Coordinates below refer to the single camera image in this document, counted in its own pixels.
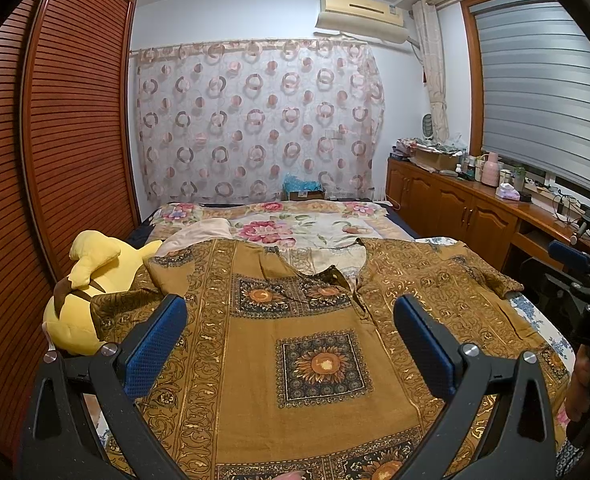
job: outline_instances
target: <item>wooden desk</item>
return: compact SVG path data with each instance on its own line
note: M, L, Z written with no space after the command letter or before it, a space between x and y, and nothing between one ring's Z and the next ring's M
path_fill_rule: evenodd
M389 158L387 196L420 237L462 240L496 269L515 274L524 254L557 268L549 258L552 240L570 244L575 229L532 203L503 200L496 189L418 168ZM590 253L590 240L576 247Z

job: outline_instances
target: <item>sheer curtain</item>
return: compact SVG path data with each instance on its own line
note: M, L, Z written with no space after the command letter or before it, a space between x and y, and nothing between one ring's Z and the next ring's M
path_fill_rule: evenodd
M428 96L431 102L435 139L446 142L449 138L449 125L446 120L444 47L441 43L441 28L437 18L437 10L426 0L420 0L413 5L413 19L422 49L422 65L426 74Z
M384 92L370 47L341 40L140 51L139 156L150 202L279 200L287 173L372 198Z

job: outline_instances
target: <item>white wall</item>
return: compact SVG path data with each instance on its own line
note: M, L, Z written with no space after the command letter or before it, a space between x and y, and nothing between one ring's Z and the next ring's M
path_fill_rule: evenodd
M166 44L260 38L311 38L319 0L163 0L137 7L130 47L132 50ZM415 34L413 20L405 25ZM373 46L385 92L386 111L373 157L373 181L383 197L390 147L400 137L421 136L422 117L429 113L422 68L410 44L397 52ZM137 82L131 57L128 89L129 129L137 199L142 218L152 211L144 193L137 155Z
M469 45L464 28L462 6L459 3L437 12L440 20L441 42L444 46L446 70L446 116L451 139L461 135L470 142L470 64Z

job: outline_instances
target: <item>metal screw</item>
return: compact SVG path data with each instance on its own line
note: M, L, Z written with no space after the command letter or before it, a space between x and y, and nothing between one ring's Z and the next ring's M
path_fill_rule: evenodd
M106 343L102 346L102 355L106 357L110 357L111 355L115 355L117 352L117 345L115 343Z
M44 354L44 362L47 364L52 363L57 359L57 352L54 350L49 350Z
M480 348L477 345L473 345L471 343L466 343L462 347L464 353L469 357L477 357L480 354Z
M537 355L533 352L524 352L524 360L527 363L534 365L537 362Z

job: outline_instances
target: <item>blue gripper pad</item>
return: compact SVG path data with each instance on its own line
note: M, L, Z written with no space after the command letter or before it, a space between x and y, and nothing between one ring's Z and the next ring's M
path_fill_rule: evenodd
M580 274L590 272L590 258L588 255L558 240L553 240L549 244L549 256Z
M185 301L175 296L169 303L165 303L163 301L157 307L164 311L154 320L126 361L124 392L130 400L149 394L186 326Z
M395 301L393 320L431 394L448 402L462 377L457 340L410 294Z

